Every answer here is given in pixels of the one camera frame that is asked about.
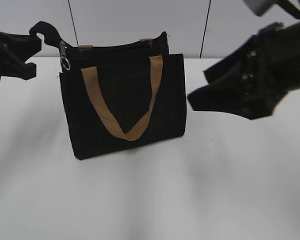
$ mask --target brown handle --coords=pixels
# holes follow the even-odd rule
[[[109,133],[117,138],[128,141],[135,141],[139,139],[145,130],[148,128],[150,117],[154,109],[157,93],[161,84],[162,70],[164,61],[161,55],[150,56],[150,79],[152,97],[149,104],[149,111],[139,119],[139,121],[127,133],[121,129],[118,121],[110,112],[107,104],[102,96],[99,80],[98,70],[96,66],[81,69],[85,88],[90,98],[90,101],[100,117],[103,125]]]

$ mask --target white table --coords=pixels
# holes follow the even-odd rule
[[[0,240],[299,240],[300,90],[249,121],[188,106],[184,137],[78,161],[58,58],[0,84]],[[187,93],[218,59],[186,59]]]

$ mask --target white wall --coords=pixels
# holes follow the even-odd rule
[[[171,53],[198,58],[209,0],[70,0],[79,44],[111,46],[166,31]],[[0,31],[27,34],[38,21],[53,24],[76,45],[67,0],[0,0]],[[242,0],[212,0],[203,57],[224,57],[274,21],[296,22],[278,7],[254,16]],[[43,46],[38,56],[57,56]]]

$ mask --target zipper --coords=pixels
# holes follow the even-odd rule
[[[61,41],[60,44],[60,62],[65,70],[69,71],[71,68],[70,62],[66,56],[66,43],[65,41]]]

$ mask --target white surface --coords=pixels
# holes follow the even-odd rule
[[[300,90],[249,121],[188,108],[184,137],[73,157],[58,58],[0,84],[0,240],[300,240]],[[217,59],[186,59],[186,90]]]
[[[291,2],[298,5],[298,0]],[[209,0],[70,0],[70,4],[81,45],[123,45],[166,31],[171,53],[199,57]],[[65,41],[76,45],[67,0],[0,0],[1,32],[28,34],[39,21],[51,23]],[[203,56],[225,57],[275,21],[297,22],[277,6],[257,17],[242,0],[212,0]],[[44,44],[38,56],[58,54]]]

